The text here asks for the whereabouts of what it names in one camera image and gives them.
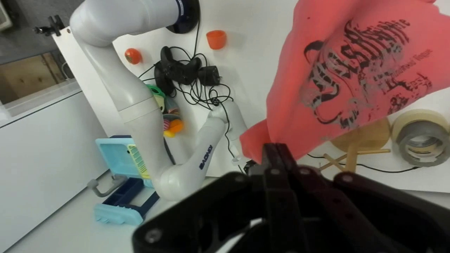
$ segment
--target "small orange object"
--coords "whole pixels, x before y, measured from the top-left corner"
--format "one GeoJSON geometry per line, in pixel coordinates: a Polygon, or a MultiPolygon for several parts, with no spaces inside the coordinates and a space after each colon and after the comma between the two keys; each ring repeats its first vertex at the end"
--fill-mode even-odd
{"type": "Polygon", "coordinates": [[[134,49],[134,47],[127,47],[125,50],[125,57],[129,63],[132,64],[137,64],[141,61],[141,53],[140,50],[134,49]]]}
{"type": "Polygon", "coordinates": [[[224,30],[215,29],[206,33],[208,43],[210,49],[222,49],[226,45],[226,33],[224,30]]]}
{"type": "Polygon", "coordinates": [[[164,137],[174,137],[184,129],[184,122],[179,119],[170,120],[168,129],[164,130],[164,137]]]}

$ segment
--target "white cabinet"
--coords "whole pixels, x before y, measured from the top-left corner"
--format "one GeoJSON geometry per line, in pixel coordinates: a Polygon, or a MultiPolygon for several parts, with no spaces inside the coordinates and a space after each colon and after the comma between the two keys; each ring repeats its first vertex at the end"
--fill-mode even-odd
{"type": "Polygon", "coordinates": [[[105,171],[94,144],[104,136],[81,91],[0,126],[0,251],[105,171]]]}

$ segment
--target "blue object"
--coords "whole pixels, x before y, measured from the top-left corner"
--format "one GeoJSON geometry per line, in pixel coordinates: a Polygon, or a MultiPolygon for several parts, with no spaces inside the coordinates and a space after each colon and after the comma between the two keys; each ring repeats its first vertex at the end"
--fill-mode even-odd
{"type": "Polygon", "coordinates": [[[143,179],[129,178],[102,203],[95,205],[94,217],[99,223],[139,224],[146,212],[156,203],[158,195],[153,192],[140,206],[130,205],[130,201],[143,189],[143,179]]]}
{"type": "Polygon", "coordinates": [[[140,174],[127,153],[127,146],[133,144],[130,137],[95,139],[102,160],[112,174],[140,178],[140,174]]]}

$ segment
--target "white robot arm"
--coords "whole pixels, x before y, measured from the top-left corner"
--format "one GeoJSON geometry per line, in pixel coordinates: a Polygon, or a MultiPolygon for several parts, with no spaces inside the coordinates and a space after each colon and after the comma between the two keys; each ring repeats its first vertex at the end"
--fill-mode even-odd
{"type": "Polygon", "coordinates": [[[185,15],[185,1],[85,0],[70,18],[71,32],[99,73],[157,194],[168,201],[181,199],[201,187],[226,123],[230,123],[229,137],[239,151],[239,135],[246,129],[236,104],[224,101],[209,112],[199,129],[194,154],[184,164],[171,164],[163,144],[158,106],[140,80],[125,68],[116,56],[112,46],[115,38],[172,25],[185,15]]]}

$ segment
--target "masking tape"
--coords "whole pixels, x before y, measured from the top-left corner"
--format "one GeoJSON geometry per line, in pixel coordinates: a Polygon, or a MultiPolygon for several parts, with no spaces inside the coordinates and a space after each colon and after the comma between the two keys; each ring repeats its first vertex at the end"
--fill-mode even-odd
{"type": "Polygon", "coordinates": [[[448,123],[434,111],[402,113],[392,125],[392,140],[400,156],[413,165],[431,167],[450,157],[448,123]]]}

